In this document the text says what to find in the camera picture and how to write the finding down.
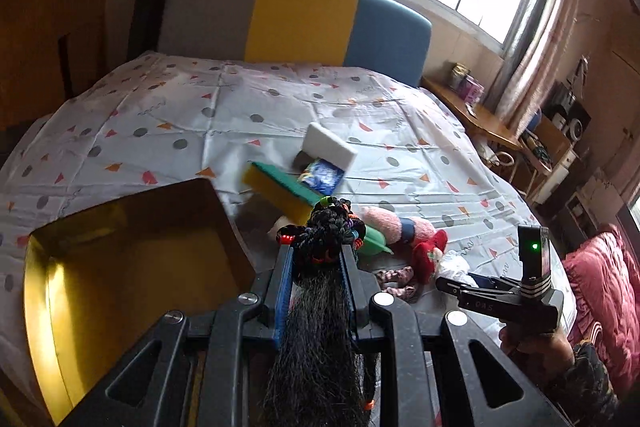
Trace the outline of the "right hand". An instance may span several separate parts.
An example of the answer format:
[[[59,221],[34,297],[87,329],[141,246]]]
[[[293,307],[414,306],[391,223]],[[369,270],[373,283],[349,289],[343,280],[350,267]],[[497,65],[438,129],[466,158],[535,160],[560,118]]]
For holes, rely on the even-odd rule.
[[[541,386],[568,371],[575,363],[575,355],[563,329],[552,334],[526,336],[518,324],[506,324],[499,333],[500,349],[506,355],[519,353],[524,361],[521,371]]]

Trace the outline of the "right forearm dark sleeve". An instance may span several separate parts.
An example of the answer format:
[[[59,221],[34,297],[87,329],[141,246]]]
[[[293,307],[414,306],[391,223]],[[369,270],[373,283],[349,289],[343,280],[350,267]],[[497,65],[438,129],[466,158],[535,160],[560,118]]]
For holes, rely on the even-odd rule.
[[[620,401],[593,343],[573,348],[574,364],[542,387],[546,397],[573,426],[607,426]]]

